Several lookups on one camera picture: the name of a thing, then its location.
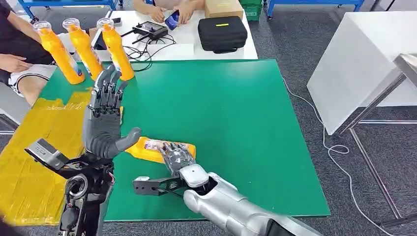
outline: green tabletop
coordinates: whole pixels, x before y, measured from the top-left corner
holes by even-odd
[[[146,62],[134,63],[135,69]],[[64,103],[73,91],[57,70],[42,91]],[[194,144],[197,162],[261,207],[292,216],[326,216],[329,208],[275,60],[158,61],[125,89],[122,135]],[[122,153],[105,220],[201,219],[181,198],[135,195],[138,176],[162,178],[165,165]]]

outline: bottle label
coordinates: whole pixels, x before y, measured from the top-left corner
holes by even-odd
[[[74,60],[74,58],[71,56],[70,53],[68,53],[68,56],[69,56],[69,64],[71,65],[71,67],[74,69],[74,71],[77,73],[78,76],[82,76],[83,75],[83,72],[79,68],[77,62]]]
[[[100,61],[100,59],[98,58],[98,55],[97,55],[97,53],[95,52],[95,50],[94,50],[94,48],[93,48],[93,47],[91,47],[91,51],[92,51],[92,53],[94,54],[95,59],[97,60],[97,62],[98,62],[100,65],[102,65],[102,62],[101,62],[101,61]],[[91,75],[91,70],[90,70],[89,66],[87,65],[87,63],[86,63],[85,61],[83,61],[83,60],[81,60],[81,61],[83,62],[84,66],[86,67],[87,72]]]
[[[119,62],[116,60],[115,55],[113,55],[113,53],[110,53],[110,56],[112,57],[112,62],[115,65],[116,70],[121,72]]]
[[[171,143],[163,140],[156,140],[156,139],[149,139],[145,141],[144,149],[147,150],[158,150],[158,148],[162,147],[163,143]]]

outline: gray carpet floor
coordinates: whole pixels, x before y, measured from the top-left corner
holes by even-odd
[[[250,28],[258,57],[276,59],[290,89],[311,101],[306,84],[320,60],[327,44],[337,29],[339,21],[350,7],[276,7],[274,18],[266,20],[262,12],[259,22],[251,22]],[[96,20],[107,8],[34,8],[34,13],[52,23],[54,30],[63,32],[61,22],[67,17],[79,18],[84,28],[95,26]],[[322,126],[312,109],[303,101],[291,97],[294,110],[311,153],[317,175],[327,198],[331,216],[306,218],[308,223],[326,236],[379,236],[385,235],[363,218],[356,209],[349,191],[349,180],[327,155],[322,146]],[[378,108],[373,118],[414,118],[415,108]],[[368,154],[380,171],[380,175],[403,215],[417,212],[417,162],[414,126],[370,126],[355,128]],[[353,191],[362,210],[373,220],[392,219],[376,182],[349,134],[327,137],[329,146],[344,144],[351,152],[334,154],[336,161],[353,177]],[[20,227],[29,236],[53,235],[55,227]],[[417,222],[388,228],[396,235],[417,235]],[[106,223],[104,235],[109,236],[220,236],[227,235],[210,222],[142,222]]]

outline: white table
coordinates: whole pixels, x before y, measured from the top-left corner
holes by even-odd
[[[366,107],[400,74],[401,53],[417,53],[417,11],[348,12],[307,88],[329,135],[358,107]],[[378,106],[416,106],[406,79]]]
[[[122,25],[116,27],[116,31],[119,34],[124,34],[126,32],[131,31],[132,27],[136,26],[138,23],[143,23],[145,21],[157,23],[154,20],[152,20],[152,18],[149,15],[144,15],[136,11],[109,11],[106,17],[108,17],[110,13],[110,18],[121,18]],[[167,17],[171,13],[172,11],[166,11],[164,14]],[[162,49],[152,57],[152,60],[258,59],[258,55],[255,50],[255,45],[253,44],[252,34],[250,33],[249,25],[245,14],[243,15],[243,24],[245,25],[246,30],[248,32],[246,44],[243,48],[238,49],[236,52],[226,54],[215,54],[213,52],[203,50],[197,31],[198,22],[200,19],[203,18],[205,18],[204,11],[194,11],[194,14],[191,17],[188,24],[177,27],[173,31],[170,30],[169,34],[175,39],[177,44]],[[92,41],[92,45],[96,43],[99,33],[100,31],[97,33],[96,37]],[[145,43],[139,42],[132,45],[132,42],[134,42],[140,37],[141,35],[133,33],[123,37],[123,46],[130,46],[139,50],[143,50],[145,47]],[[152,54],[163,46],[163,44],[148,45],[148,51],[150,54]],[[110,61],[110,54],[107,51],[97,52],[102,61]]]

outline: blue shelf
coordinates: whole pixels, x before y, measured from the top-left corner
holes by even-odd
[[[33,20],[36,17],[31,12],[33,6],[95,6],[108,5],[112,10],[116,10],[116,2],[123,6],[123,0],[18,0],[23,9]]]
[[[268,2],[268,17],[272,17],[275,4],[333,4],[355,5],[354,11],[359,11],[364,0],[264,0]]]

